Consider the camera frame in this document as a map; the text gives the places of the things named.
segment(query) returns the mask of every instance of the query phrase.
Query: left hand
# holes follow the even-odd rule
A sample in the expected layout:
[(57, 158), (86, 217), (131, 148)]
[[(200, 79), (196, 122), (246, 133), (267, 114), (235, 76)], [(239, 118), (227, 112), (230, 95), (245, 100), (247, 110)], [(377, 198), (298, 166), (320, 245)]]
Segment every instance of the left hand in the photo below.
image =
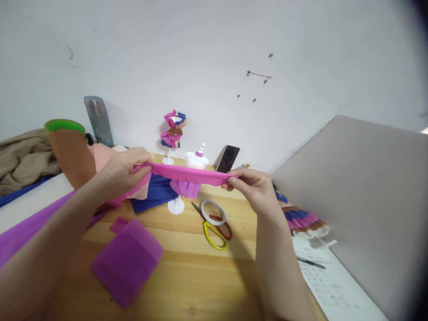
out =
[(150, 154), (143, 147), (130, 148), (112, 157), (107, 164), (81, 189), (102, 205), (129, 192), (152, 170), (144, 166), (132, 173), (134, 166), (153, 163)]

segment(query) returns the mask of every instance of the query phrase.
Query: wooden table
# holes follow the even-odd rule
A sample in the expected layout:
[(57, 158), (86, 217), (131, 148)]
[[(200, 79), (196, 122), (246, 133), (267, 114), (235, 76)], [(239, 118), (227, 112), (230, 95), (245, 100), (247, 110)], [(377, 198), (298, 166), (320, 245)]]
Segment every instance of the wooden table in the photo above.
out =
[[(156, 155), (161, 163), (163, 156)], [(183, 160), (174, 159), (176, 165)], [(180, 215), (169, 213), (166, 204), (137, 215), (127, 200), (110, 211), (83, 236), (64, 280), (48, 303), (42, 320), (263, 320), (255, 272), (256, 214), (238, 191), (202, 185), (195, 202), (212, 200), (227, 213), (234, 238), (226, 251), (211, 247), (203, 234), (202, 219), (191, 200), (183, 199)], [(89, 269), (102, 248), (115, 236), (109, 231), (118, 218), (135, 217), (165, 249), (144, 289), (124, 311)], [(220, 238), (213, 235), (214, 241)], [(319, 320), (322, 312), (311, 299)]]

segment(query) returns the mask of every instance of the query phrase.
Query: yellow scissors handle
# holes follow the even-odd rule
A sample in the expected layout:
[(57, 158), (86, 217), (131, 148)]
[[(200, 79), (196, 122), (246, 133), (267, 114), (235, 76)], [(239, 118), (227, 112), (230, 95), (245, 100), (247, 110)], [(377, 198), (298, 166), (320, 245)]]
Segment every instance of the yellow scissors handle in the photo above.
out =
[[(223, 246), (218, 246), (217, 244), (214, 244), (213, 241), (211, 241), (211, 239), (208, 235), (208, 230), (206, 229), (207, 227), (210, 230), (212, 230), (215, 234), (217, 234), (223, 240), (223, 242), (224, 242)], [(217, 229), (215, 229), (208, 222), (204, 222), (204, 234), (205, 234), (206, 240), (208, 241), (209, 244), (211, 244), (212, 247), (215, 247), (217, 250), (220, 250), (220, 251), (224, 251), (227, 249), (227, 240), (224, 238), (223, 235), (221, 235), (221, 233), (219, 231), (217, 231)]]

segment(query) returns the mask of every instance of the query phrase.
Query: thermos bottle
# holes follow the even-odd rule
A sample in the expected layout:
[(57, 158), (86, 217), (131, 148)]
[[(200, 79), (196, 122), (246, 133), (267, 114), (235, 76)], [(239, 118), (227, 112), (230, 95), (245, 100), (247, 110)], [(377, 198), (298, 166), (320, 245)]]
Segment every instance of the thermos bottle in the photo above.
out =
[(97, 141), (108, 147), (113, 147), (113, 137), (111, 136), (110, 123), (103, 99), (97, 96), (85, 96), (84, 99)]

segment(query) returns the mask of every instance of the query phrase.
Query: pen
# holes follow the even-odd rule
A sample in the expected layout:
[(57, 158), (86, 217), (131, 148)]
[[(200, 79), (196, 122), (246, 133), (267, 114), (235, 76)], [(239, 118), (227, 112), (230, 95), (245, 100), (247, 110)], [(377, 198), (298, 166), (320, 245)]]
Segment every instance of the pen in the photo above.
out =
[(322, 266), (321, 264), (318, 264), (318, 263), (315, 263), (315, 262), (312, 262), (312, 261), (309, 261), (309, 260), (306, 260), (306, 259), (302, 259), (302, 258), (300, 258), (298, 256), (297, 256), (297, 261), (301, 261), (303, 263), (316, 266), (317, 268), (325, 268), (325, 266)]

